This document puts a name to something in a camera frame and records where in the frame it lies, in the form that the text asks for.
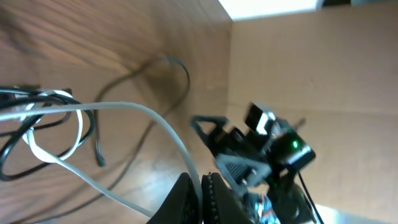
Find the wooden table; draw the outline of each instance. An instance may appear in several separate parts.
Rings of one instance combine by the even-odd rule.
[[[39,84],[73,90],[80,102],[92,102],[116,77],[161,55],[180,58],[192,75],[185,103],[167,120],[189,148],[200,175],[214,171],[210,152],[188,126],[191,114],[219,114],[226,109],[231,20],[217,0],[84,0],[0,3],[1,85]],[[106,101],[135,101],[162,111],[184,88],[183,71],[160,63],[106,96]],[[58,115],[47,119],[56,119]],[[68,159],[103,185],[109,185],[134,152],[150,119],[131,110],[100,112],[107,167],[96,165],[90,141]],[[0,130],[18,122],[2,123]],[[37,142],[57,153],[70,146],[76,119],[37,132]],[[24,142],[9,156],[7,174],[38,164]],[[123,181],[119,195],[157,210],[186,168],[175,144],[159,127],[153,129]],[[55,215],[96,195],[71,172],[52,165],[34,175],[0,183],[0,223],[46,211]],[[102,198],[57,223],[145,223],[147,218]]]

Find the white cable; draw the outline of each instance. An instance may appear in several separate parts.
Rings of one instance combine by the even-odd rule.
[[[71,96],[71,94],[69,94],[63,90],[47,90],[47,91],[43,91],[42,93],[40,93],[39,96],[49,96],[49,95],[54,95],[54,94],[59,94],[59,95],[73,98]],[[35,108],[35,106],[37,106],[37,105],[38,105],[37,103],[30,103],[26,106],[25,110],[26,111],[31,110],[32,108]],[[81,115],[80,110],[76,110],[76,115],[77,115],[77,120],[78,120],[78,131],[77,131],[77,135],[76,135],[76,140],[75,140],[75,143],[73,144],[73,146],[68,150],[68,152],[65,155],[60,157],[61,160],[68,159],[76,151],[77,147],[79,146],[81,134],[83,132],[83,117]],[[25,120],[26,117],[27,116],[21,116],[20,122],[23,122],[23,120]],[[44,149],[42,149],[40,146],[38,146],[36,144],[35,137],[33,134],[33,128],[29,128],[25,132],[25,134],[22,136],[22,138],[26,142],[26,144],[29,145],[30,150],[38,159],[40,159],[43,162],[52,162],[53,161],[53,159],[49,159],[45,154],[43,154]]]
[[[177,133],[168,124],[168,122],[166,122],[166,120],[163,119],[155,111],[153,111],[143,105],[139,105],[137,103],[127,103],[127,102],[109,102],[109,103],[101,102],[101,103],[86,103],[86,104],[79,104],[79,105],[54,106],[52,108],[41,108],[41,109],[35,109],[35,110],[30,110],[30,111],[22,111],[22,112],[14,112],[14,113],[1,113],[0,121],[7,121],[9,119],[20,118],[21,116],[32,116],[32,115],[37,115],[37,114],[61,113],[61,112],[75,111],[75,110],[99,110],[99,109],[118,109],[118,108],[129,108],[129,109],[141,110],[141,111],[147,113],[149,116],[153,117],[170,134],[170,136],[172,137],[172,139],[175,141],[176,145],[178,146],[178,149],[181,153],[182,159],[184,160],[185,165],[187,166],[188,172],[192,179],[193,188],[195,189],[195,193],[198,197],[198,206],[199,206],[199,208],[202,208],[203,193],[201,191],[199,175],[198,175],[198,172],[195,168],[195,165],[193,163],[193,160],[192,160],[189,152],[185,148],[183,142],[181,141],[181,139],[179,138]],[[105,196],[107,196],[107,197],[129,207],[129,208],[137,210],[138,212],[141,212],[144,215],[147,215],[148,217],[151,216],[151,212],[145,210],[144,208],[141,208],[140,206],[138,206],[134,203],[127,202],[123,198],[106,190],[99,183],[97,183],[93,179],[89,178],[87,175],[82,173],[82,171],[78,170],[76,167],[73,167],[72,165],[67,164],[66,162],[60,160],[56,156],[51,155],[50,153],[48,153],[44,150],[43,150],[42,155],[44,155],[46,159],[52,160],[53,162],[60,164],[61,166],[74,172],[76,175],[81,177],[84,181],[86,181],[88,184],[90,184],[95,189],[99,190]]]

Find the black mechanical device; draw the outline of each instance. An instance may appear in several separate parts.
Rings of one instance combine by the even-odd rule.
[[[300,170],[315,158],[312,148],[296,132],[303,121],[291,126],[269,108],[251,104],[245,119],[248,126],[245,133],[236,127],[226,131],[228,122],[225,117],[194,116],[191,123],[231,187],[227,188],[217,173],[203,176],[204,224],[316,223],[310,196],[308,201],[294,182],[297,174],[301,179]],[[204,133],[200,123],[213,123],[214,128]],[[249,192],[251,187],[261,184],[269,186],[266,195]],[[197,208],[189,200],[194,195],[192,189],[192,183],[183,174],[159,209],[161,212],[149,223],[168,223],[165,221],[171,213],[176,217],[170,223],[196,223]],[[172,198],[173,192],[178,198]],[[178,203],[178,212],[169,209],[176,200],[183,200]]]

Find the beige wall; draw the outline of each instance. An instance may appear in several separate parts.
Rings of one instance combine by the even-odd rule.
[[[398,2],[235,22],[228,117],[306,117],[316,203],[398,222]]]

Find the green led indicator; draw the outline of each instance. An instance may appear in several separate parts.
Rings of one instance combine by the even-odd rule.
[[[293,147],[296,149],[299,147],[299,142],[297,140],[293,141]]]

